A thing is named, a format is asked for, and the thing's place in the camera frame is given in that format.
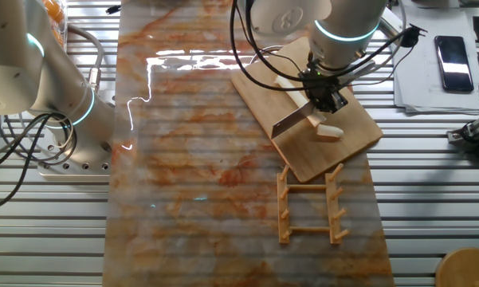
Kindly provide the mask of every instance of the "metal bracket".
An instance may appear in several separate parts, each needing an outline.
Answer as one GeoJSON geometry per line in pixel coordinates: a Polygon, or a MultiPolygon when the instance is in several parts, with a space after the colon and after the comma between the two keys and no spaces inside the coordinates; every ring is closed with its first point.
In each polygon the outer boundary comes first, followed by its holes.
{"type": "MultiPolygon", "coordinates": [[[[44,149],[56,151],[58,147],[53,136],[48,129],[45,130],[44,137],[39,140],[39,145],[44,149]]],[[[41,152],[44,155],[51,156],[46,151],[41,152]]],[[[110,176],[112,169],[112,154],[109,158],[97,161],[88,161],[84,163],[75,162],[69,159],[67,162],[57,166],[45,166],[39,164],[37,170],[47,179],[106,179],[110,176]]]]}

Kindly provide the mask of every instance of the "table surface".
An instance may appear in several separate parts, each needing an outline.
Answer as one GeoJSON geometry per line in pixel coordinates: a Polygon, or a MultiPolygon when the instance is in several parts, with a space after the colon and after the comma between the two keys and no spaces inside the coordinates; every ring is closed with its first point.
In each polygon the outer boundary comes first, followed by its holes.
{"type": "MultiPolygon", "coordinates": [[[[106,52],[100,95],[113,100],[119,14],[114,1],[69,1],[69,21],[95,34],[106,52]]],[[[466,9],[479,14],[479,8],[466,9]]],[[[368,52],[384,37],[376,33],[368,52]]],[[[68,52],[87,75],[96,50],[71,36],[68,52]]],[[[382,61],[384,53],[378,57],[382,61]]],[[[363,81],[387,76],[391,67],[363,81]]],[[[479,248],[479,160],[447,143],[445,132],[475,116],[409,116],[393,103],[393,83],[358,86],[355,95],[385,136],[368,152],[388,251],[398,286],[431,286],[444,254],[479,248]]],[[[21,172],[0,168],[0,198],[21,172]]],[[[33,165],[13,202],[0,208],[0,286],[101,285],[108,181],[48,182],[33,165]]]]}

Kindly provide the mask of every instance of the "smartphone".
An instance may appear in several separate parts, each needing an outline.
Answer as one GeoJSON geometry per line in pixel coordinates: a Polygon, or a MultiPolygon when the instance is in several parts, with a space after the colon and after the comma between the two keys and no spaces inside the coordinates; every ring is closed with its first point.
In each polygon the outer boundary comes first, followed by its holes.
{"type": "Polygon", "coordinates": [[[443,88],[446,91],[473,91],[473,79],[469,70],[464,39],[454,36],[437,36],[434,41],[438,51],[443,88]]]}

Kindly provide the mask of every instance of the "orange marble pattern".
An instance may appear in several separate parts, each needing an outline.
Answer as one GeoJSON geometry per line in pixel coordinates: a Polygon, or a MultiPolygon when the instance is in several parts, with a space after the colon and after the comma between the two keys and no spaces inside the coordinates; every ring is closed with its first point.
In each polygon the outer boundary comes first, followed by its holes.
{"type": "MultiPolygon", "coordinates": [[[[230,0],[123,1],[104,286],[393,286],[365,155],[341,175],[343,245],[278,244],[284,164],[230,82],[229,12],[230,0]]],[[[324,195],[289,205],[294,224],[328,221],[324,195]]]]}

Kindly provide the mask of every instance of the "orange object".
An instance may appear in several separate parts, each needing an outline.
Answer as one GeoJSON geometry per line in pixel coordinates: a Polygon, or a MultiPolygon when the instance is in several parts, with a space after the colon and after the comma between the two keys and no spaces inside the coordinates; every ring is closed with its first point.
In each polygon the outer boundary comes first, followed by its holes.
{"type": "Polygon", "coordinates": [[[58,32],[57,30],[55,29],[52,29],[53,31],[53,35],[55,35],[55,38],[57,39],[58,41],[58,44],[60,44],[62,46],[62,48],[64,47],[64,38],[62,37],[62,35],[60,34],[60,32],[58,32]]]}
{"type": "Polygon", "coordinates": [[[42,0],[45,3],[46,10],[48,15],[57,23],[60,24],[64,20],[64,11],[60,5],[58,5],[55,0],[42,0]]]}

